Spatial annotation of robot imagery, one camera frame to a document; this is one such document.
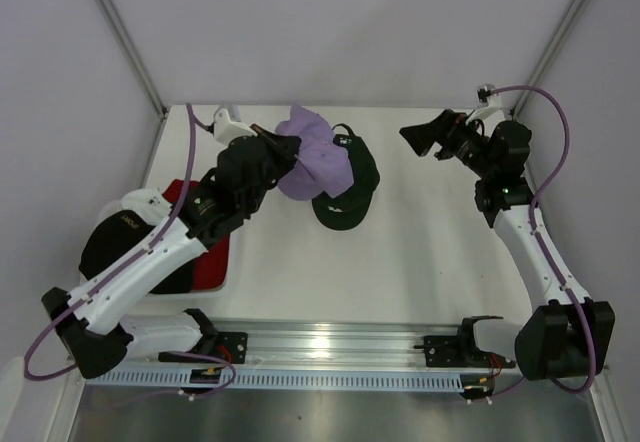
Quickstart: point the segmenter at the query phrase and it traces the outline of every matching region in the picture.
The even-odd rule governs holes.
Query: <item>dark green baseball cap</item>
[[[355,135],[348,125],[338,124],[334,130],[336,127],[343,127],[348,132],[336,134],[333,143],[344,147],[349,153],[353,185],[333,199],[323,192],[314,198],[311,204],[322,225],[333,230],[349,230],[356,227],[367,215],[373,193],[380,183],[380,173],[362,137]]]

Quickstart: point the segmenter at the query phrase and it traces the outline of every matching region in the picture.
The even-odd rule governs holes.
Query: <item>purple baseball cap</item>
[[[349,153],[333,143],[335,134],[318,114],[291,106],[289,120],[280,122],[276,134],[300,137],[298,162],[278,182],[278,188],[293,200],[311,200],[322,192],[331,197],[346,192],[353,185]]]

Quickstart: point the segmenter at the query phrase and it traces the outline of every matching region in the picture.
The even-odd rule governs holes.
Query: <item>metal frame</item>
[[[239,366],[242,383],[236,387],[237,389],[446,393],[459,392],[457,381],[460,380],[460,375],[486,372],[486,369],[425,367],[424,355],[420,350],[414,349],[413,345],[421,343],[423,335],[452,335],[456,329],[453,325],[230,320],[214,320],[214,323],[222,331],[246,331],[249,334],[247,363]],[[190,368],[204,366],[206,364],[160,364],[155,360],[141,359],[121,367],[121,373],[114,373],[112,377],[87,382],[78,372],[72,372],[67,376],[47,442],[68,440],[85,385],[139,387],[141,377],[147,377],[146,374],[151,377],[156,374],[166,374],[164,380],[170,381],[176,380],[176,377],[179,380],[186,380],[185,374],[188,374]],[[513,383],[512,381],[519,376],[516,369],[507,369],[503,374],[507,376],[506,380],[509,383]],[[291,377],[298,377],[300,380],[292,381]],[[309,381],[303,381],[302,378],[308,378]],[[344,378],[345,381],[338,382],[339,378]],[[148,383],[143,385],[148,387],[171,385],[163,383],[161,377],[145,380],[148,380]],[[450,381],[448,387],[446,382],[442,385],[443,380]],[[594,424],[600,426],[606,442],[629,440],[613,396],[610,373],[607,368],[596,378],[590,393],[583,397],[585,401],[591,399],[589,403],[593,404]]]
[[[576,21],[584,12],[584,8],[588,1],[589,0],[571,0],[569,2],[567,9],[553,31],[551,39],[542,52],[540,59],[538,59],[533,72],[527,79],[527,85],[538,85],[542,82],[544,76],[547,74],[556,57],[562,50],[571,30],[576,24]],[[529,101],[529,97],[531,97],[531,92],[522,92],[520,94],[520,97],[516,101],[513,109],[513,113],[516,117],[522,113],[524,107]]]
[[[163,114],[160,118],[160,124],[156,130],[156,133],[153,136],[153,145],[151,146],[151,150],[149,151],[149,156],[147,157],[147,161],[144,164],[144,172],[142,173],[142,177],[140,179],[140,184],[138,187],[144,188],[147,186],[147,180],[149,180],[149,174],[151,173],[151,166],[153,165],[153,159],[156,157],[156,152],[158,152],[158,147],[160,146],[160,140],[162,140],[162,134],[164,133],[164,128],[167,125],[167,114]]]
[[[131,40],[131,36],[125,27],[113,0],[95,1],[107,24],[111,28],[111,32],[113,33],[116,42],[122,49],[122,53],[129,63],[131,72],[133,72],[133,75],[138,79],[138,82],[140,82],[147,99],[149,99],[149,103],[153,106],[159,116],[163,116],[166,111],[162,104],[160,94],[158,93],[144,62],[142,61],[142,57],[140,57],[140,53]]]

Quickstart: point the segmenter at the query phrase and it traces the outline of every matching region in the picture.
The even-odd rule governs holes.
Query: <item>black mount bracket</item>
[[[233,365],[243,365],[247,355],[247,347],[249,343],[249,334],[246,332],[217,332],[213,343],[206,344],[206,348],[196,347],[189,353],[210,355],[219,359],[227,360]],[[191,357],[181,357],[169,352],[161,352],[158,355],[160,362],[185,362],[191,363],[198,362]]]
[[[501,355],[484,352],[475,344],[473,324],[482,319],[499,318],[491,316],[468,317],[458,327],[456,335],[426,335],[423,344],[414,346],[422,349],[427,367],[430,368],[477,368],[491,369],[491,355],[497,358],[503,369],[512,369],[515,361]]]
[[[582,304],[596,355],[596,374],[604,367],[615,314],[608,302]],[[589,372],[586,336],[576,308],[551,301],[536,309],[515,340],[516,357],[528,380],[583,376]]]

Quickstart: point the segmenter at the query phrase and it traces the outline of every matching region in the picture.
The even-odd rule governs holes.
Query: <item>gray floor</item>
[[[70,441],[602,441],[588,397],[525,383],[492,406],[454,395],[227,390],[189,403],[159,396],[99,409],[141,394],[88,387]]]

